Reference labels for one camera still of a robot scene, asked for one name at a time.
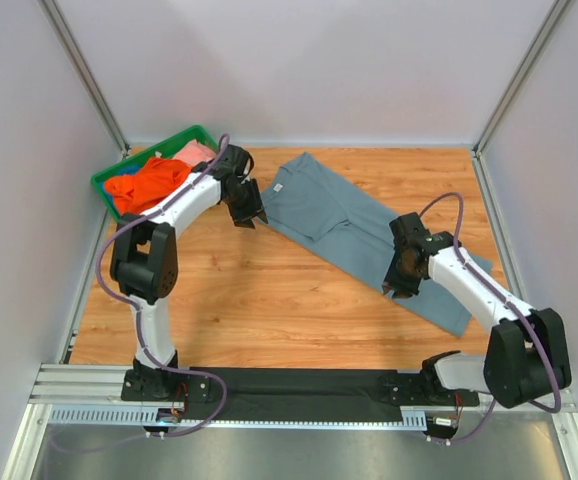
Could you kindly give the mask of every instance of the gray wall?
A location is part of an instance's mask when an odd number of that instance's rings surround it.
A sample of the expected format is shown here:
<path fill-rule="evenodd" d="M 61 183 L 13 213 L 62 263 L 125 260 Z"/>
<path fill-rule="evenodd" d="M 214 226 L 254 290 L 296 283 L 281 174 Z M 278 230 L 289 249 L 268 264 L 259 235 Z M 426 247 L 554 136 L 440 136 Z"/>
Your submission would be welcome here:
<path fill-rule="evenodd" d="M 123 131 L 473 143 L 552 0 L 59 0 Z"/>
<path fill-rule="evenodd" d="M 578 402 L 578 2 L 486 152 L 529 300 L 566 321 Z"/>
<path fill-rule="evenodd" d="M 36 1 L 0 0 L 0 475 L 55 361 L 119 154 Z"/>

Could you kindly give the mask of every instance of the folded cloth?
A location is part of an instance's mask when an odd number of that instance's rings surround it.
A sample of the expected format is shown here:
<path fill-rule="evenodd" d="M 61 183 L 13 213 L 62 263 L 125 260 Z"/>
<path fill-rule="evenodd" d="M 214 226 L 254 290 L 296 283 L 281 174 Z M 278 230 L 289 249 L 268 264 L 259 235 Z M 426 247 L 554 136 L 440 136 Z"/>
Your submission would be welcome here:
<path fill-rule="evenodd" d="M 134 175 L 110 178 L 104 189 L 121 215 L 139 214 L 167 198 L 190 173 L 191 167 L 184 162 L 152 157 Z"/>
<path fill-rule="evenodd" d="M 216 152 L 211 150 L 206 145 L 198 143 L 198 140 L 191 140 L 187 145 L 182 147 L 178 153 L 173 156 L 174 160 L 180 160 L 187 165 L 195 167 L 199 163 L 213 160 Z"/>
<path fill-rule="evenodd" d="M 262 192 L 268 226 L 327 262 L 382 292 L 394 255 L 389 222 L 397 214 L 310 154 L 284 164 Z M 491 262 L 473 257 L 491 271 Z M 469 312 L 441 285 L 423 281 L 420 294 L 394 302 L 455 336 L 469 323 Z"/>

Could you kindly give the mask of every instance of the green plastic bin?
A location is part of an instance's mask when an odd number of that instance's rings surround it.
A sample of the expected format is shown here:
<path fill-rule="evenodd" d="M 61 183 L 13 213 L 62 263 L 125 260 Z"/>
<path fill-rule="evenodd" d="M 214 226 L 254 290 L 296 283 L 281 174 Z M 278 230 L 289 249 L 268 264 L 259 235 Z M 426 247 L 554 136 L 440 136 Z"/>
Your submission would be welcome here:
<path fill-rule="evenodd" d="M 118 213 L 118 210 L 116 210 L 116 207 L 114 207 L 111 196 L 105 192 L 103 188 L 104 183 L 111 177 L 122 175 L 123 172 L 129 169 L 144 166 L 144 164 L 147 163 L 147 160 L 156 156 L 156 152 L 160 152 L 164 158 L 171 158 L 191 140 L 197 140 L 198 143 L 202 143 L 203 145 L 211 147 L 214 151 L 218 151 L 218 145 L 213 138 L 209 136 L 207 131 L 200 125 L 194 125 L 193 127 L 189 127 L 173 137 L 170 137 L 153 147 L 149 147 L 136 155 L 132 155 L 123 162 L 117 163 L 91 177 L 91 184 L 93 185 L 94 190 L 98 195 L 100 195 L 100 198 L 102 198 L 102 201 L 107 206 L 111 216 L 116 221 L 120 219 L 120 214 Z"/>

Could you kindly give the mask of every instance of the wooden table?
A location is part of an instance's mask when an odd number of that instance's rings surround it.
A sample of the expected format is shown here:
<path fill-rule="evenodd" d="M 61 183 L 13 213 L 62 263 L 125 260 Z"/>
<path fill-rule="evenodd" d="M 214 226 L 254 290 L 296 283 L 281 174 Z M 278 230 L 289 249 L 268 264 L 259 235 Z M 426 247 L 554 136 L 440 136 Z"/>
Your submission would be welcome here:
<path fill-rule="evenodd" d="M 249 150 L 261 190 L 280 165 L 304 151 Z M 444 192 L 461 192 L 460 240 L 472 254 L 492 260 L 493 277 L 504 281 L 467 150 L 309 151 L 399 213 L 419 211 Z M 425 223 L 432 231 L 453 231 L 456 217 L 456 201 L 447 200 L 425 215 Z M 271 229 L 233 227 L 224 205 L 183 233 L 178 262 L 170 309 L 181 365 L 415 369 L 448 350 L 486 350 L 487 335 L 475 320 L 455 338 Z M 128 365 L 135 347 L 129 308 L 94 285 L 70 363 Z"/>

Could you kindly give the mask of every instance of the pink cloth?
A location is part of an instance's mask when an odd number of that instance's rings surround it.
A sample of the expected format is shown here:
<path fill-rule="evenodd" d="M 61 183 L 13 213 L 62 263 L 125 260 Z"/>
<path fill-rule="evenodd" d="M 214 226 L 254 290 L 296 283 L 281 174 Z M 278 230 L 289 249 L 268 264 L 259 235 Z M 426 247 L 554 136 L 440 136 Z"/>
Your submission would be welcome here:
<path fill-rule="evenodd" d="M 174 160 L 181 160 L 191 167 L 195 167 L 201 162 L 213 160 L 216 152 L 209 147 L 198 143 L 197 140 L 191 140 L 182 150 L 173 156 Z"/>

